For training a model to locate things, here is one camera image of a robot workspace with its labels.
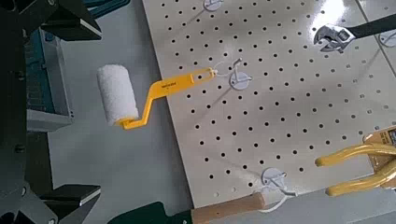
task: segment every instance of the white pegboard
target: white pegboard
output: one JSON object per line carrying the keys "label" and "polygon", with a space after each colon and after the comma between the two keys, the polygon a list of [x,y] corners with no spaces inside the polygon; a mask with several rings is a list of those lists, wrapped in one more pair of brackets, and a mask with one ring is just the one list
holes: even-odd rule
{"label": "white pegboard", "polygon": [[168,97],[195,206],[259,189],[267,167],[300,194],[372,172],[364,156],[314,164],[396,121],[395,78],[372,37],[343,54],[313,46],[321,25],[364,22],[355,1],[225,0],[215,12],[199,0],[144,5],[163,77],[220,62],[224,74],[240,57],[238,70],[253,77],[244,91],[217,77]]}
{"label": "white pegboard", "polygon": [[[396,1],[394,0],[359,0],[361,8],[363,9],[368,21],[374,21],[392,14],[396,14]],[[383,46],[385,53],[389,58],[389,62],[394,68],[396,65],[396,47],[387,48]]]}

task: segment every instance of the yellow handle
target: yellow handle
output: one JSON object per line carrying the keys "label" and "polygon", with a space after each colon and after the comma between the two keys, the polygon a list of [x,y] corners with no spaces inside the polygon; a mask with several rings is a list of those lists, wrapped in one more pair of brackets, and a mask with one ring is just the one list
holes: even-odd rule
{"label": "yellow handle", "polygon": [[350,157],[361,154],[384,154],[396,156],[396,147],[376,143],[346,147],[340,151],[333,153],[332,155],[316,159],[315,164],[317,166],[330,166],[341,161],[345,161]]}
{"label": "yellow handle", "polygon": [[125,119],[120,120],[118,123],[122,125],[125,130],[133,129],[144,126],[148,123],[149,112],[151,109],[152,101],[173,93],[184,91],[195,85],[201,84],[205,81],[212,79],[215,72],[212,68],[204,68],[184,74],[178,77],[170,77],[162,81],[157,81],[151,85],[148,91],[148,98],[141,120]]}
{"label": "yellow handle", "polygon": [[375,175],[370,175],[362,179],[351,180],[335,186],[331,186],[326,190],[329,196],[335,197],[351,192],[363,191],[367,189],[377,188],[396,176],[396,160],[385,165]]}

